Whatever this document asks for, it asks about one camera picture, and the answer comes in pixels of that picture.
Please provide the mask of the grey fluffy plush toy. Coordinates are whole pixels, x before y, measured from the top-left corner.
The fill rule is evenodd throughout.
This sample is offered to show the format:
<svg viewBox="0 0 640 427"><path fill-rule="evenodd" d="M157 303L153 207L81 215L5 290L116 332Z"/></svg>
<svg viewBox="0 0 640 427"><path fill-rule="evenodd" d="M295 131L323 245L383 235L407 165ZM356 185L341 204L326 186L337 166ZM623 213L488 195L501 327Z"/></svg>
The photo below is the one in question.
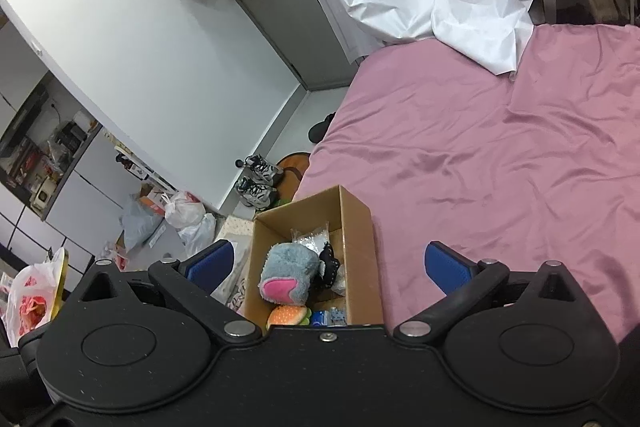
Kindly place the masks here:
<svg viewBox="0 0 640 427"><path fill-rule="evenodd" d="M303 306L319 265L319 256L302 244L274 245L269 249L260 273L259 294L268 303Z"/></svg>

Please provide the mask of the burger plush toy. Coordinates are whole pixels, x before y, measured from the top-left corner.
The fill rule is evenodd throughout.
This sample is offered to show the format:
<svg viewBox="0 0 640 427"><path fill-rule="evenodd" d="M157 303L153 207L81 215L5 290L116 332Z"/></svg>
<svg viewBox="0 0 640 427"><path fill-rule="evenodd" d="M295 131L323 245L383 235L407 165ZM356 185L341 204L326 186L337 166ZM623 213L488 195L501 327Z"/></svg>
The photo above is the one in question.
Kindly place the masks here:
<svg viewBox="0 0 640 427"><path fill-rule="evenodd" d="M304 306L277 306L269 314L267 329L272 329L274 326L308 325L311 314L311 309Z"/></svg>

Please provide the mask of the clear bag white beads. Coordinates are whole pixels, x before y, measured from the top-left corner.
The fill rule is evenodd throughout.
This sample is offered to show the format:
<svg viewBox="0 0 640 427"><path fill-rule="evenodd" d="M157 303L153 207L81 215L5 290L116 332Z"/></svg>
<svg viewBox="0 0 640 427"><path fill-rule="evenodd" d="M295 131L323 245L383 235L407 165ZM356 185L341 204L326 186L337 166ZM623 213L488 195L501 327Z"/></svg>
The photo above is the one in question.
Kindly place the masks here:
<svg viewBox="0 0 640 427"><path fill-rule="evenodd" d="M326 222L321 227L306 233L292 230L292 242L303 245L310 251L320 255L326 244L330 243L329 223Z"/></svg>

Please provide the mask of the black stitched plush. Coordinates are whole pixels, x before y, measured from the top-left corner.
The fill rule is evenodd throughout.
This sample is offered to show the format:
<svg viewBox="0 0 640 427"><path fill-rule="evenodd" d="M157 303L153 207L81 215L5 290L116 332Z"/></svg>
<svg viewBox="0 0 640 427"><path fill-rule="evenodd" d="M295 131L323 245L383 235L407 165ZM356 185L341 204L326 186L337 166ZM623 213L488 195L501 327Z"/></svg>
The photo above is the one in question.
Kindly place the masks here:
<svg viewBox="0 0 640 427"><path fill-rule="evenodd" d="M318 270L311 277L309 294L318 295L321 291L331 289L340 268L341 262L335 257L333 247L329 242L326 242L319 254Z"/></svg>

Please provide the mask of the white cloth bundle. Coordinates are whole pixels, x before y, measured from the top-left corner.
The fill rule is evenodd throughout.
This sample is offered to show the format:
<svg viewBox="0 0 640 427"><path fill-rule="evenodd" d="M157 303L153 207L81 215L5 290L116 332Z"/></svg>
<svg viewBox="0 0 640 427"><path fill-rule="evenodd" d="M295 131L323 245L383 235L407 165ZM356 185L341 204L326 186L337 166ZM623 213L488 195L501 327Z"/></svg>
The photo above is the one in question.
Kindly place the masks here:
<svg viewBox="0 0 640 427"><path fill-rule="evenodd" d="M333 291L334 294L339 295L339 296L345 296L346 295L345 265L340 265L340 267L337 269L337 271L335 273L335 279L334 279L333 284L331 286L331 291Z"/></svg>

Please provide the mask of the grey plastic bag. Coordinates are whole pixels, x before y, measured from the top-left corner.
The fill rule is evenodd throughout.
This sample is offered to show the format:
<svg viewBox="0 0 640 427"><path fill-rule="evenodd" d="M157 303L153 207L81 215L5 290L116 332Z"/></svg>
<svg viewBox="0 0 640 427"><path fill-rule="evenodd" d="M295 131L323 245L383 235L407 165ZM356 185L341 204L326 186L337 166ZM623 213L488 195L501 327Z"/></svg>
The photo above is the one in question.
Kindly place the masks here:
<svg viewBox="0 0 640 427"><path fill-rule="evenodd" d="M130 195L119 218L126 253L149 239L162 221L163 217L140 202L140 199Z"/></svg>

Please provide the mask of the grey sneaker left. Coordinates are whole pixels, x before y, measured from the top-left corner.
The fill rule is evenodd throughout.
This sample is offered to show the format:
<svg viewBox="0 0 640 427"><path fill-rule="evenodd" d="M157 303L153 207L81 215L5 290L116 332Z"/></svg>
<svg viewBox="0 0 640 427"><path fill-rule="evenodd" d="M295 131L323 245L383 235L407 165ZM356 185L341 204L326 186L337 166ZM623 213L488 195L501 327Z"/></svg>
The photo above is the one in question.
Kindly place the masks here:
<svg viewBox="0 0 640 427"><path fill-rule="evenodd" d="M235 184L235 191L239 194L241 202L252 207L256 211L264 211L271 208L278 200L278 191L269 184L257 182L248 176L242 176Z"/></svg>

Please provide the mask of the grey sneaker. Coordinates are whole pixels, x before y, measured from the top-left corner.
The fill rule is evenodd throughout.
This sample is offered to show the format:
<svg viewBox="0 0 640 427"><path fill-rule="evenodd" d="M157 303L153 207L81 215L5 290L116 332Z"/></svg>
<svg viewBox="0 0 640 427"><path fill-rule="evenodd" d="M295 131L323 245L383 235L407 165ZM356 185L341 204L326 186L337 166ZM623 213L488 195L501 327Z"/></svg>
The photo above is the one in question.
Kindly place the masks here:
<svg viewBox="0 0 640 427"><path fill-rule="evenodd" d="M278 191L269 184L257 182L248 176L242 176L235 184L235 191L239 194L241 202L252 207L256 211L264 211L271 208L278 200Z"/></svg>
<svg viewBox="0 0 640 427"><path fill-rule="evenodd" d="M239 169L250 171L255 178L271 185L278 184L283 176L283 170L280 167L271 164L271 162L265 160L265 158L259 154L250 155L244 159L237 159L235 166Z"/></svg>

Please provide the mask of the brown cardboard box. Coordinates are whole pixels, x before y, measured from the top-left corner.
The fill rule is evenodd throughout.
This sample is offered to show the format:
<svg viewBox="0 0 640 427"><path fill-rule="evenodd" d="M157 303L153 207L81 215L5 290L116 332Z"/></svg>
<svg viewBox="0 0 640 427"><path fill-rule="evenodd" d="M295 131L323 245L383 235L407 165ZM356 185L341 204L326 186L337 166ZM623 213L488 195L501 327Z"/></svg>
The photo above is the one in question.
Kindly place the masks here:
<svg viewBox="0 0 640 427"><path fill-rule="evenodd" d="M334 254L345 267L346 289L343 296L325 289L311 295L307 307L346 312L349 325L382 324L378 260L369 208L339 185L262 213L254 220L253 242L248 258L243 317L262 329L274 308L259 295L259 279L269 249L288 243L292 233L309 233L327 227Z"/></svg>

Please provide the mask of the pink bed sheet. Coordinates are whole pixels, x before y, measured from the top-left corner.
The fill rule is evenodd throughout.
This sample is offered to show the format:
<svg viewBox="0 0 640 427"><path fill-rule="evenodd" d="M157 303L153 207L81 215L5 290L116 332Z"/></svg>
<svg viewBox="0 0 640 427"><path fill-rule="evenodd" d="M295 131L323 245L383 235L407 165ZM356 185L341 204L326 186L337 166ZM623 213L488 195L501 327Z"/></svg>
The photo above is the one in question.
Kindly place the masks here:
<svg viewBox="0 0 640 427"><path fill-rule="evenodd" d="M298 190L375 227L387 325L439 300L433 241L518 271L564 263L616 339L639 322L639 31L542 25L514 77L434 39L365 60Z"/></svg>

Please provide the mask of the grey sneaker right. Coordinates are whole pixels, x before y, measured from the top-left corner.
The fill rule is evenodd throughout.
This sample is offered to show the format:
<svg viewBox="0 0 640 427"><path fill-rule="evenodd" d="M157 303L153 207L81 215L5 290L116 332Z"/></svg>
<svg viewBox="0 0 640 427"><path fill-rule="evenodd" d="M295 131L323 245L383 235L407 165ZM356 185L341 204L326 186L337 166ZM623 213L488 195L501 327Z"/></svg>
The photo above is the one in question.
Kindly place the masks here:
<svg viewBox="0 0 640 427"><path fill-rule="evenodd" d="M280 167L271 164L271 162L265 160L265 158L259 154L250 155L244 159L237 159L235 166L239 169L250 171L255 178L271 185L278 184L283 176L283 170Z"/></svg>

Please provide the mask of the cartoon floor mat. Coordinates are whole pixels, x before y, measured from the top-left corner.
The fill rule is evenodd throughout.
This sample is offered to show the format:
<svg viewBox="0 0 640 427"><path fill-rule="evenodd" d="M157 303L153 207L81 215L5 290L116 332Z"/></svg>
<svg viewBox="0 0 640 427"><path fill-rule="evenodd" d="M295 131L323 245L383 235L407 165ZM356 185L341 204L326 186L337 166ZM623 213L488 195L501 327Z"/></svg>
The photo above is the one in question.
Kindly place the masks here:
<svg viewBox="0 0 640 427"><path fill-rule="evenodd" d="M302 183L304 174L309 168L309 153L293 153L283 157L277 166L283 170L283 178L277 185L278 199L274 204L276 207L292 202L295 193Z"/></svg>

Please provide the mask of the red white plastic bag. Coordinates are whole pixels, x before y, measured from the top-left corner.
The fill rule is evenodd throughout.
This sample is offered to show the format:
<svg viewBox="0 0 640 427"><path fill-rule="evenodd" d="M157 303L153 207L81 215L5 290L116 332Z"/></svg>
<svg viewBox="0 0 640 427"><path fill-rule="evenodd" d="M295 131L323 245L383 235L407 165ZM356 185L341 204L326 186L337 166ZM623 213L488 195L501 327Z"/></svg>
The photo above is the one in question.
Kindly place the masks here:
<svg viewBox="0 0 640 427"><path fill-rule="evenodd" d="M27 265L17 273L9 288L3 325L9 345L48 324L62 306L68 268L67 251L61 247L41 263Z"/></svg>

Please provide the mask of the black slipper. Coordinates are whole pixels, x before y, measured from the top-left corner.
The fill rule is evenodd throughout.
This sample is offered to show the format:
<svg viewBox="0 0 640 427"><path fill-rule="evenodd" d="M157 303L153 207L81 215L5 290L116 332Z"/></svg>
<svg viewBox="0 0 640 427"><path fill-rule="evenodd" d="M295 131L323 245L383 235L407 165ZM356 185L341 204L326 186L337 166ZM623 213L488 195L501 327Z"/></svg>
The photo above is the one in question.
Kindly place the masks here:
<svg viewBox="0 0 640 427"><path fill-rule="evenodd" d="M326 132L328 132L330 124L334 118L335 114L331 113L322 121L318 122L318 124L314 124L308 131L308 140L312 144L319 144L323 138L326 136Z"/></svg>

